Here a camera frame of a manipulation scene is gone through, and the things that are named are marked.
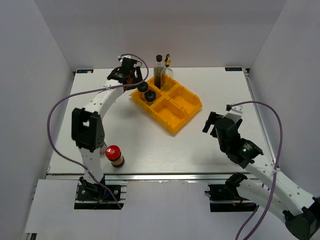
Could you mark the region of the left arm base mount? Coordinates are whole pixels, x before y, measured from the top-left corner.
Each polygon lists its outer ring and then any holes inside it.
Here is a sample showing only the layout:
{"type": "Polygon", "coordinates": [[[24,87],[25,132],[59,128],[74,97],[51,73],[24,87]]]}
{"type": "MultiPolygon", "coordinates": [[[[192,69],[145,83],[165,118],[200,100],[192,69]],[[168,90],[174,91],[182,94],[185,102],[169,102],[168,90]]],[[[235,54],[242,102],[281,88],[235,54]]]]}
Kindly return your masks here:
{"type": "Polygon", "coordinates": [[[81,176],[78,181],[74,200],[75,210],[120,210],[124,206],[127,186],[106,184],[110,189],[90,183],[81,176]]]}

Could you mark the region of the black-cap white spice jar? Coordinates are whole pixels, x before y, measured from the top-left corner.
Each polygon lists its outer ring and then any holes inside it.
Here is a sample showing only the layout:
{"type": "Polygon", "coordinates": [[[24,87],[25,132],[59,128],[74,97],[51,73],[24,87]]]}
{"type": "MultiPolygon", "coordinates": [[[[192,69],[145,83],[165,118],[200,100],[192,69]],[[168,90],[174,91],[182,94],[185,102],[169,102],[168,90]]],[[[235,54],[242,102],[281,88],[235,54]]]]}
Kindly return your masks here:
{"type": "Polygon", "coordinates": [[[144,101],[148,106],[151,106],[157,99],[156,92],[148,90],[144,93],[144,101]]]}

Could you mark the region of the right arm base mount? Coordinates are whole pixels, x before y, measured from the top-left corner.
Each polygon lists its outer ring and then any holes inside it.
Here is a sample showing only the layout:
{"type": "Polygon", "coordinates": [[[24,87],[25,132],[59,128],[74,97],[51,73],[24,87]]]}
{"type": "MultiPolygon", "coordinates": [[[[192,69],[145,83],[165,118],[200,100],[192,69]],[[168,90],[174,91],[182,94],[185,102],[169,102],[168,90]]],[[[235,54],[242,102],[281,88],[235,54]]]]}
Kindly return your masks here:
{"type": "Polygon", "coordinates": [[[210,212],[253,212],[257,204],[241,197],[237,191],[237,187],[244,180],[248,180],[248,177],[237,172],[231,175],[224,184],[209,184],[204,194],[209,197],[210,212]]]}

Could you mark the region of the clear oil bottle gold spout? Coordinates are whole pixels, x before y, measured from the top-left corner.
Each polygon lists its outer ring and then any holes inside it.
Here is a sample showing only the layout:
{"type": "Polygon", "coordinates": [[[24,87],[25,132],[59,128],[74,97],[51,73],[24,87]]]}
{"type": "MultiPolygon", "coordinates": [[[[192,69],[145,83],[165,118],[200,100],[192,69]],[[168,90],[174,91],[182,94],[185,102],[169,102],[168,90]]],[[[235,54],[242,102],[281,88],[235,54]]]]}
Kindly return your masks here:
{"type": "Polygon", "coordinates": [[[168,53],[164,60],[164,69],[160,74],[160,89],[164,92],[169,91],[173,86],[174,72],[171,69],[171,55],[168,53]]]}

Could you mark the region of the dark sauce bottle black cap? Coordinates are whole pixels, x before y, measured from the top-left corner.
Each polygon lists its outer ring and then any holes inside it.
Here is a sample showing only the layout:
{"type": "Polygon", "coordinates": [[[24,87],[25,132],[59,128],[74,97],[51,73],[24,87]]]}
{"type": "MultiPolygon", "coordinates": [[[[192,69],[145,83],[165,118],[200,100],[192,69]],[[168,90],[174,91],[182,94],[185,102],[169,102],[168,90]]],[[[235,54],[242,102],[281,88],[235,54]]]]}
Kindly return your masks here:
{"type": "Polygon", "coordinates": [[[154,85],[158,89],[160,89],[161,88],[161,73],[162,73],[162,70],[164,69],[163,57],[162,57],[162,55],[158,54],[155,59],[156,59],[156,64],[153,68],[154,85]]]}

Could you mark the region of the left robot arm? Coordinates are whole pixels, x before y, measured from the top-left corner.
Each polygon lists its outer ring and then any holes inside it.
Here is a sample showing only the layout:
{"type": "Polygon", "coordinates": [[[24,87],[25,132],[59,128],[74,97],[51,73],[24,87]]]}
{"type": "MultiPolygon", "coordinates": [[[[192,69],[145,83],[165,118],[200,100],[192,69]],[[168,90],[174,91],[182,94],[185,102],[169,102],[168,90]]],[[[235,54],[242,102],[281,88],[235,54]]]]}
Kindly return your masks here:
{"type": "Polygon", "coordinates": [[[134,89],[143,80],[139,62],[132,54],[118,57],[121,65],[107,76],[103,90],[83,108],[74,108],[71,115],[71,138],[81,154],[85,174],[82,182],[89,184],[88,193],[99,200],[105,196],[106,187],[101,167],[100,150],[105,145],[103,118],[112,104],[124,94],[134,89]]]}

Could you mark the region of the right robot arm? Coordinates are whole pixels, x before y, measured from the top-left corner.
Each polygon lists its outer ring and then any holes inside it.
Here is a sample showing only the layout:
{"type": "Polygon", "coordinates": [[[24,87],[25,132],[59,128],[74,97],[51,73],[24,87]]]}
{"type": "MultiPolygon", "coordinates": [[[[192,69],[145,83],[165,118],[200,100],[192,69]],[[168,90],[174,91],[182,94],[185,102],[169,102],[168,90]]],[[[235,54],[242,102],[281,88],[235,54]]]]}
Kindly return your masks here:
{"type": "Polygon", "coordinates": [[[226,195],[233,200],[241,196],[255,202],[280,219],[297,239],[311,239],[320,228],[320,199],[289,179],[277,164],[269,162],[256,144],[240,136],[241,117],[237,112],[226,115],[211,112],[202,131],[216,138],[220,150],[233,163],[254,175],[269,190],[235,173],[225,182],[226,195]]]}

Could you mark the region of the red-lid spice jar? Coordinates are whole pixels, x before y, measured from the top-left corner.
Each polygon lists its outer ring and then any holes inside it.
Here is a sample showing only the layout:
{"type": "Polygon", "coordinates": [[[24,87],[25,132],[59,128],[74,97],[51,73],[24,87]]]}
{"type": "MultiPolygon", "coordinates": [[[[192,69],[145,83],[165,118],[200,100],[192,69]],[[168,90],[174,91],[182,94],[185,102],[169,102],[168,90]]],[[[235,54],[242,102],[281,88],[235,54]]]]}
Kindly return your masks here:
{"type": "Polygon", "coordinates": [[[121,149],[117,145],[110,145],[105,150],[105,156],[115,168],[120,168],[125,163],[121,149]]]}

